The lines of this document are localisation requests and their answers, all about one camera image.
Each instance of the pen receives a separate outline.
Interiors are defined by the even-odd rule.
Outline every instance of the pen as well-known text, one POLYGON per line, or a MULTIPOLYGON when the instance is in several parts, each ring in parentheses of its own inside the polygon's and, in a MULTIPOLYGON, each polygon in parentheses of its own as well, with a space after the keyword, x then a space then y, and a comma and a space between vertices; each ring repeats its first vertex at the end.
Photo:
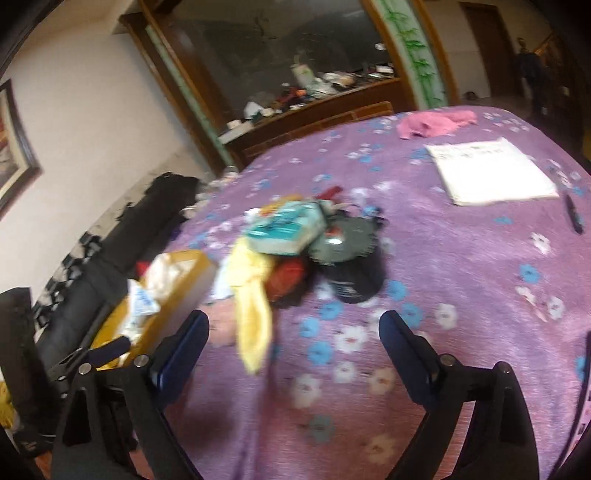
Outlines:
POLYGON ((579 235, 583 234, 583 224, 581 222, 581 217, 577 212, 576 207, 574 206, 573 199, 570 197, 569 194, 566 194, 566 209, 569 213, 570 221, 573 224, 574 231, 577 232, 579 235))

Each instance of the pink cloth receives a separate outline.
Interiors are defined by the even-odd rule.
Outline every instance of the pink cloth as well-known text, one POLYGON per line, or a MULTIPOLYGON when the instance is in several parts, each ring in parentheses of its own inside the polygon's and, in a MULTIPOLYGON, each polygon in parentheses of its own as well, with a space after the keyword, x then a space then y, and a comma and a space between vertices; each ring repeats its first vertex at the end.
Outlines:
POLYGON ((470 110, 451 112, 416 112, 404 117, 398 124, 400 138, 438 137, 454 132, 460 127, 477 124, 476 115, 470 110))

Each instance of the framed picture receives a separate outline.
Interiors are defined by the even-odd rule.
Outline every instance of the framed picture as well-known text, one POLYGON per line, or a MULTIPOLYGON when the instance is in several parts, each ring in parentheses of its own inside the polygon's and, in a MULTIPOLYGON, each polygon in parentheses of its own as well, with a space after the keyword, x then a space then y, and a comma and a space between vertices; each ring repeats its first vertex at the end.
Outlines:
POLYGON ((40 172, 18 118, 8 80, 0 85, 0 218, 40 172))

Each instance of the person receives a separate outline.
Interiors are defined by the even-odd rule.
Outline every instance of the person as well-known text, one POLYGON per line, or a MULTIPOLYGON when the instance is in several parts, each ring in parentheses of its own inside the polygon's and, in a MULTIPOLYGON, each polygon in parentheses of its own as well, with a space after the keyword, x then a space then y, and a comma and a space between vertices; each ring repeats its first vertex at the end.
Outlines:
POLYGON ((531 89, 532 116, 540 118, 542 116, 542 107, 544 106, 544 84, 546 79, 544 65, 535 53, 527 49, 523 38, 518 37, 517 43, 520 46, 517 55, 519 75, 525 78, 527 85, 531 89))

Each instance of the black container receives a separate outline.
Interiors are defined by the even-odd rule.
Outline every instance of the black container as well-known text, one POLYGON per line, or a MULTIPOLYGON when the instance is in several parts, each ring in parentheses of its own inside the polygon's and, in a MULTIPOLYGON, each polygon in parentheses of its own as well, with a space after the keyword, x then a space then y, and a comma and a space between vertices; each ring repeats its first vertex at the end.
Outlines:
POLYGON ((310 258, 319 265, 335 296, 345 303, 369 300, 386 278, 375 220, 335 216, 310 246, 310 258))

